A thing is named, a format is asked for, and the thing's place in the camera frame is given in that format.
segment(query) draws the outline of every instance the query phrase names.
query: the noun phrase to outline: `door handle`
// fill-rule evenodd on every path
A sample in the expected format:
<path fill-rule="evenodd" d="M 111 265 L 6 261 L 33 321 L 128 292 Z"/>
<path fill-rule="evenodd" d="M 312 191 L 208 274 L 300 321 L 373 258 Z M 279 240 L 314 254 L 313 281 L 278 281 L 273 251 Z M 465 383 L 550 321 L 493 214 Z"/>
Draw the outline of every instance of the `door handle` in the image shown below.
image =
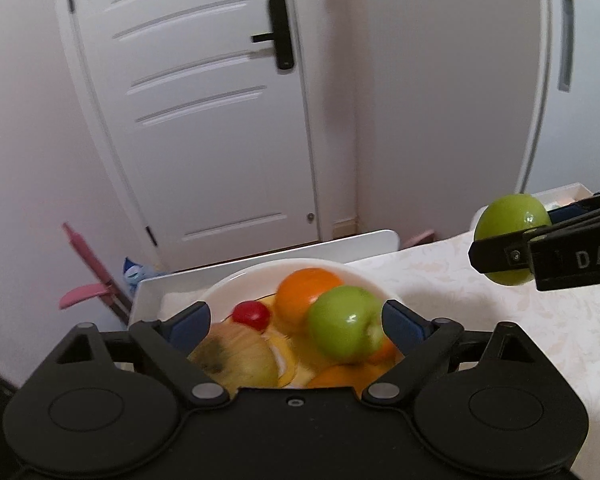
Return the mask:
<path fill-rule="evenodd" d="M 562 51 L 560 53 L 560 79 L 558 90 L 571 91 L 573 75 L 574 1 L 562 0 Z"/>
<path fill-rule="evenodd" d="M 252 36 L 251 43 L 273 41 L 273 48 L 276 51 L 276 65 L 280 70 L 291 70 L 296 66 L 296 60 L 294 59 L 294 48 L 291 42 L 286 0 L 269 0 L 268 7 L 272 32 Z"/>

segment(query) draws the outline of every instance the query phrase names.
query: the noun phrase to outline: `green apple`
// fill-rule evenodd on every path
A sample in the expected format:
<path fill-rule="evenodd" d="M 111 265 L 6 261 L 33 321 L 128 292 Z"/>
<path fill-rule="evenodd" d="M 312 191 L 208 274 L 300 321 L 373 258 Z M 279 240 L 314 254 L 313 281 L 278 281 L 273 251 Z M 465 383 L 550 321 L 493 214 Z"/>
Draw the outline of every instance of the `green apple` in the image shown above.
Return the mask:
<path fill-rule="evenodd" d="M 549 213 L 542 203 L 528 194 L 506 195 L 484 210 L 475 227 L 474 240 L 482 240 L 523 229 L 551 225 Z M 528 269 L 503 270 L 486 275 L 501 285 L 521 285 L 532 279 Z"/>
<path fill-rule="evenodd" d="M 309 309 L 309 336 L 331 359 L 340 363 L 363 360 L 382 344 L 381 311 L 382 302 L 364 288 L 337 286 Z"/>

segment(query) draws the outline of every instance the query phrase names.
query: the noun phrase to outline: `blue gripper pad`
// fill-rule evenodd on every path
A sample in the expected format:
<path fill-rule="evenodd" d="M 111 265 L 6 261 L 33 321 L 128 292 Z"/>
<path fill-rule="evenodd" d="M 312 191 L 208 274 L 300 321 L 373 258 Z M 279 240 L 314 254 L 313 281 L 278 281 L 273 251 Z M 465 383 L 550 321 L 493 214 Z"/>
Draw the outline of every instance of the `blue gripper pad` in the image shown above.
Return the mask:
<path fill-rule="evenodd" d="M 402 355 L 407 355 L 434 331 L 432 322 L 395 300 L 382 307 L 382 328 Z"/>
<path fill-rule="evenodd" d="M 211 311 L 204 301 L 198 301 L 162 323 L 160 333 L 171 346 L 188 356 L 209 333 L 210 326 Z"/>

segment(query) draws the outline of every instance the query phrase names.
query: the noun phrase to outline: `black door handle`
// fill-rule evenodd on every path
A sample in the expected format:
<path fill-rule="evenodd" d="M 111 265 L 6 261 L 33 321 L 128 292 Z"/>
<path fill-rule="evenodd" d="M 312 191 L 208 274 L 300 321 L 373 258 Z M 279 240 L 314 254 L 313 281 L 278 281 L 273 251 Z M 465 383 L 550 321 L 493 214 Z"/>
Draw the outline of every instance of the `black door handle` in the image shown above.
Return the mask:
<path fill-rule="evenodd" d="M 251 42 L 273 41 L 273 47 L 276 51 L 276 65 L 280 70 L 291 70 L 296 66 L 296 60 L 294 59 L 294 48 L 291 43 L 286 0 L 269 0 L 269 21 L 272 32 L 252 36 Z"/>

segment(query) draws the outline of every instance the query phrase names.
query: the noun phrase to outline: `onion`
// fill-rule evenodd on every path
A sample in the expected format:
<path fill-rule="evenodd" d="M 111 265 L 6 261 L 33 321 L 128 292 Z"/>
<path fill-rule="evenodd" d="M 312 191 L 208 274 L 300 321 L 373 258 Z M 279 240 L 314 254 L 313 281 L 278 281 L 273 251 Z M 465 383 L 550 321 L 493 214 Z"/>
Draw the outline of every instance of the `onion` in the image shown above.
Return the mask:
<path fill-rule="evenodd" d="M 215 323 L 189 355 L 234 397 L 238 388 L 275 388 L 278 364 L 269 345 L 254 329 L 237 323 Z"/>

